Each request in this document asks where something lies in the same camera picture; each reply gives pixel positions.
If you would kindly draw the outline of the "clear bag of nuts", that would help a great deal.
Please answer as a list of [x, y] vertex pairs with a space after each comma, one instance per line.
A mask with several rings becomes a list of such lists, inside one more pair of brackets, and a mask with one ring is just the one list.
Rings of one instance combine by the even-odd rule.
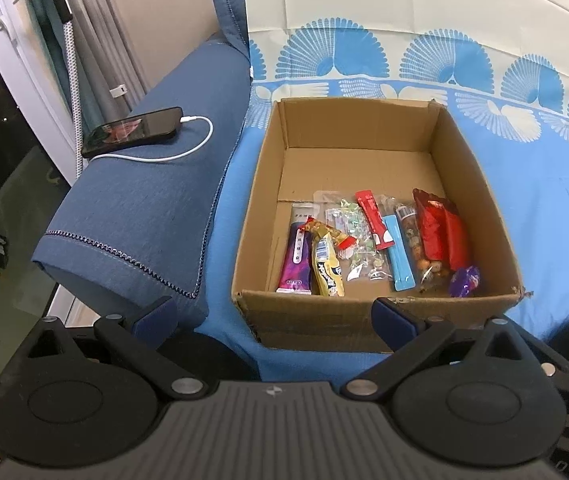
[[451, 274], [442, 261], [427, 257], [414, 205], [396, 202], [393, 210], [397, 220], [399, 220], [399, 227], [418, 288], [422, 292], [442, 289]]

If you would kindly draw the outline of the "light blue stick packet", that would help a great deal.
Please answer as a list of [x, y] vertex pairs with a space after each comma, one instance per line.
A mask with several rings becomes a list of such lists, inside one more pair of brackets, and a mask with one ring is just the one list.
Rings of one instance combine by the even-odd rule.
[[394, 288], [396, 292], [405, 292], [405, 290], [413, 289], [416, 287], [416, 280], [404, 245], [399, 220], [397, 220], [395, 214], [388, 214], [382, 220], [385, 222], [385, 226], [394, 240], [394, 244], [388, 248]]

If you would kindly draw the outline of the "clear bag of candies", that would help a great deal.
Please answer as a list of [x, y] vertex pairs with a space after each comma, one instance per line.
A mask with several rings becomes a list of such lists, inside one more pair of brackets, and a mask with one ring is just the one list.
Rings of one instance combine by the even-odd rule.
[[338, 191], [316, 191], [313, 199], [321, 211], [321, 221], [356, 240], [353, 247], [338, 249], [345, 281], [391, 281], [388, 257], [376, 248], [365, 212], [355, 197]]

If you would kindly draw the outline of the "yellow snack bar wrapper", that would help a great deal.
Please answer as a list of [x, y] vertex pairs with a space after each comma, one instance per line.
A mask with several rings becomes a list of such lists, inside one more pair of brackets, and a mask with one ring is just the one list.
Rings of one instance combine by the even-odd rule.
[[315, 238], [312, 262], [321, 296], [343, 297], [345, 290], [341, 275], [341, 263], [329, 235]]

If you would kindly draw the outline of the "small red yellow snack bar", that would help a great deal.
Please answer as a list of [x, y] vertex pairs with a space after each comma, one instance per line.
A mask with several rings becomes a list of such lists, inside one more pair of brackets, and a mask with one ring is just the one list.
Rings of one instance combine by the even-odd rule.
[[337, 256], [341, 260], [347, 260], [354, 256], [357, 240], [354, 236], [349, 235], [334, 226], [319, 221], [314, 217], [309, 217], [301, 226], [301, 230], [309, 232], [317, 237], [329, 235], [335, 248]]

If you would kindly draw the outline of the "red stick packet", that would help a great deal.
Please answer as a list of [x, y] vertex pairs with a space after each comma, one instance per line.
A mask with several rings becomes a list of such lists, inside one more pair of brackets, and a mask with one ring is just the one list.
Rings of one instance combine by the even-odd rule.
[[370, 190], [358, 191], [355, 194], [356, 202], [364, 211], [369, 223], [373, 241], [378, 250], [385, 250], [395, 244], [395, 240], [382, 219], [375, 196]]

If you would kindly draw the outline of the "red coffee snack bag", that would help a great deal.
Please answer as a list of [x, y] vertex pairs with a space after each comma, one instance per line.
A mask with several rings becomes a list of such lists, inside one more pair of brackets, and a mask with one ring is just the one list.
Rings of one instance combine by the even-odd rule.
[[449, 268], [445, 210], [457, 214], [457, 208], [448, 198], [419, 190], [419, 188], [413, 189], [413, 196], [427, 257], [432, 260], [440, 260]]

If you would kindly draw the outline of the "white purple tube packet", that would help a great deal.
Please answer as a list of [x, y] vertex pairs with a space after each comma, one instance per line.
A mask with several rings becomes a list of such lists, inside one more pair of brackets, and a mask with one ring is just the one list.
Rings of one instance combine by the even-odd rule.
[[276, 292], [310, 295], [312, 293], [311, 233], [302, 226], [315, 217], [313, 203], [294, 203], [291, 210], [288, 245], [284, 254]]

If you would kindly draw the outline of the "purple candy bar wrapper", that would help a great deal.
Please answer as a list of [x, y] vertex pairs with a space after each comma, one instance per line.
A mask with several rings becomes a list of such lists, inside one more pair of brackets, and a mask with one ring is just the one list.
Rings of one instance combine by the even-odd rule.
[[453, 298], [469, 297], [480, 285], [480, 270], [477, 266], [458, 269], [449, 283], [449, 296]]

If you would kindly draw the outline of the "dark red square packet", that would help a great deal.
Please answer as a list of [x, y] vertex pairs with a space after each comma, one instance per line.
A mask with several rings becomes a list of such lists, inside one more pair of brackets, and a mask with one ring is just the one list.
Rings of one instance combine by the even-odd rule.
[[471, 249], [467, 230], [455, 212], [445, 210], [445, 229], [449, 267], [453, 271], [471, 266]]

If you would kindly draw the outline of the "cardboard box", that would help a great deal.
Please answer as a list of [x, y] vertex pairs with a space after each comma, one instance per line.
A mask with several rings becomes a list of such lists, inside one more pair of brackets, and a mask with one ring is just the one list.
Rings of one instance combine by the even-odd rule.
[[[371, 191], [408, 200], [414, 190], [451, 200], [468, 232], [479, 288], [396, 292], [387, 280], [347, 283], [341, 298], [279, 292], [292, 206], [321, 191]], [[256, 339], [274, 349], [381, 352], [371, 325], [385, 297], [460, 327], [506, 312], [524, 288], [490, 185], [446, 108], [435, 102], [285, 99], [272, 110], [237, 252], [232, 296]]]

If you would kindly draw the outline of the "black smartphone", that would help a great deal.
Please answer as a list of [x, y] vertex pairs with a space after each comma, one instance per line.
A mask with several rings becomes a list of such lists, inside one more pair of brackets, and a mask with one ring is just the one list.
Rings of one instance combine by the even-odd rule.
[[82, 156], [91, 159], [123, 148], [173, 139], [183, 117], [182, 109], [176, 106], [107, 122], [86, 136]]

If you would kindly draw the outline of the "blue white patterned cloth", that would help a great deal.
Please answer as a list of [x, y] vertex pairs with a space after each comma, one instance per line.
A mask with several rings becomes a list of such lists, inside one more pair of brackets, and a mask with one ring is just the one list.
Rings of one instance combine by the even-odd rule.
[[358, 96], [445, 104], [492, 185], [527, 296], [509, 316], [547, 339], [569, 322], [569, 0], [214, 0], [253, 84], [217, 209], [202, 332], [268, 380], [336, 382], [371, 354], [269, 350], [229, 292], [271, 104]]

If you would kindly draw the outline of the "grey curtain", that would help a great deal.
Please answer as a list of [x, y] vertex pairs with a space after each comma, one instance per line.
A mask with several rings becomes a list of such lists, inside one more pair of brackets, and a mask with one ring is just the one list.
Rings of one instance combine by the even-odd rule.
[[148, 91], [113, 0], [68, 0], [83, 129], [127, 116]]

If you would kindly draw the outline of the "black white floor stand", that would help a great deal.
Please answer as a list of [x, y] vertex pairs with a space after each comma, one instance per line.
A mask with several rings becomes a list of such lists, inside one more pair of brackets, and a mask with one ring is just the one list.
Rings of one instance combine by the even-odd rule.
[[79, 178], [84, 169], [82, 157], [84, 131], [72, 8], [68, 0], [47, 0], [40, 6], [42, 14], [45, 14], [49, 22], [44, 28], [46, 45], [53, 52], [53, 68], [58, 77], [62, 75], [62, 63], [66, 66], [68, 83], [63, 86], [63, 91], [68, 98], [73, 122], [75, 173], [76, 178]]

